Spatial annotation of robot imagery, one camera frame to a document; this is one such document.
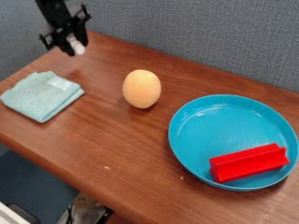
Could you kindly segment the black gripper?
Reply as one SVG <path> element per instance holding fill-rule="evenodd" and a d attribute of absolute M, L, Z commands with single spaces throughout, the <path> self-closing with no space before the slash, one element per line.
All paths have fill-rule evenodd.
<path fill-rule="evenodd" d="M 74 56 L 75 51 L 68 36 L 74 34 L 84 46 L 90 43 L 86 24 L 91 15 L 87 6 L 82 4 L 79 9 L 71 12 L 66 0 L 35 0 L 35 2 L 51 27 L 46 34 L 39 35 L 40 41 L 48 51 L 58 46 L 70 56 Z"/>

